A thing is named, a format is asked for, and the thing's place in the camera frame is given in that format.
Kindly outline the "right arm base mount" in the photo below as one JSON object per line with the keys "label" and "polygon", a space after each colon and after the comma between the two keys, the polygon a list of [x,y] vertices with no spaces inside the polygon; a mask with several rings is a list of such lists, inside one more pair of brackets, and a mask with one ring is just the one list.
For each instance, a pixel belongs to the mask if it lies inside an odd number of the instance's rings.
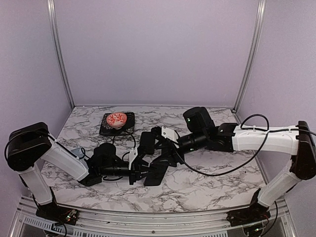
{"label": "right arm base mount", "polygon": [[252,210],[250,208],[242,208],[227,212],[226,220],[230,222],[231,227],[251,224],[262,220],[268,220],[271,214],[268,210]]}

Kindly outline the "black smartphone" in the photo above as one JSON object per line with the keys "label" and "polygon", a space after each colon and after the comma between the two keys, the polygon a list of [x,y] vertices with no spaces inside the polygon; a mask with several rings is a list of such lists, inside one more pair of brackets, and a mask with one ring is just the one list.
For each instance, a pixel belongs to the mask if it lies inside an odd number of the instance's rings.
{"label": "black smartphone", "polygon": [[161,164],[151,164],[150,171],[144,181],[144,186],[155,187],[159,186],[165,176],[168,166]]}

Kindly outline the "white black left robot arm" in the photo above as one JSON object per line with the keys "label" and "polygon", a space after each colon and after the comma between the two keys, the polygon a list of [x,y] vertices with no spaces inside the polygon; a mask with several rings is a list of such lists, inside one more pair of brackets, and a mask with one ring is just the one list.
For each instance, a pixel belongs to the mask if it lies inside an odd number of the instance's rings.
{"label": "white black left robot arm", "polygon": [[147,162],[138,159],[137,149],[130,151],[128,161],[116,155],[116,147],[103,143],[95,148],[91,158],[82,159],[65,148],[48,131],[44,122],[12,132],[4,149],[8,166],[16,171],[33,194],[38,211],[57,220],[68,209],[59,206],[54,192],[44,181],[37,162],[42,159],[60,168],[81,185],[94,186],[104,176],[128,177],[130,184],[152,171]]}

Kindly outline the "black phone case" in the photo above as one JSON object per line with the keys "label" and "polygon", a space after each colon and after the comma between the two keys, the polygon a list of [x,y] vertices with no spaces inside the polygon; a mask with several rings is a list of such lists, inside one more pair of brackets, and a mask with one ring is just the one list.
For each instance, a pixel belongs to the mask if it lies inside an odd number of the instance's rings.
{"label": "black phone case", "polygon": [[153,155],[155,152],[155,137],[151,132],[142,132],[140,138],[140,148],[147,155]]}

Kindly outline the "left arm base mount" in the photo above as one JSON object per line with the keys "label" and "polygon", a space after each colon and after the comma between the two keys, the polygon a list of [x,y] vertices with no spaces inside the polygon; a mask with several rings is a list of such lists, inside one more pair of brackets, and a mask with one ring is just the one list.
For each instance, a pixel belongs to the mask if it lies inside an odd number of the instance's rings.
{"label": "left arm base mount", "polygon": [[38,217],[69,225],[76,224],[78,214],[78,210],[67,207],[46,209],[45,211],[38,209],[36,211],[36,216]]}

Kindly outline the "lavender phone case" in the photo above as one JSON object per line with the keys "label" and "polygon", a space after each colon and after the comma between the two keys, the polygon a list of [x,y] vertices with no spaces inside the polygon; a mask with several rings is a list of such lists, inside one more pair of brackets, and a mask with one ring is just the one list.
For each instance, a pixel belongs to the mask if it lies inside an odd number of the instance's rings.
{"label": "lavender phone case", "polygon": [[71,152],[78,158],[78,159],[82,159],[85,157],[85,149],[83,147],[81,148],[76,148],[71,150]]}

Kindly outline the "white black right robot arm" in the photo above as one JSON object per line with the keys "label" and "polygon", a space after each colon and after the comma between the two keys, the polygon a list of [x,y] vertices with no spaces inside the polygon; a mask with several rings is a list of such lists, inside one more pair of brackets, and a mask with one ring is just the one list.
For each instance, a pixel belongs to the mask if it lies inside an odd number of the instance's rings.
{"label": "white black right robot arm", "polygon": [[[177,130],[180,135],[188,132],[182,113],[186,107],[153,107],[152,126],[166,125]],[[236,122],[236,115],[229,109],[207,108],[216,125],[224,122]],[[185,161],[193,168],[211,174],[229,171],[251,158],[252,151],[235,153],[212,152],[205,149],[185,155]],[[188,196],[181,205],[188,211],[213,210],[225,207],[237,207],[250,202],[257,188],[264,186],[263,180],[271,181],[286,165],[290,155],[278,152],[260,152],[257,158],[233,173],[202,178],[194,174],[185,165],[169,168],[163,184],[176,186]],[[312,213],[316,211],[316,177],[302,181],[284,194],[291,214]]]}

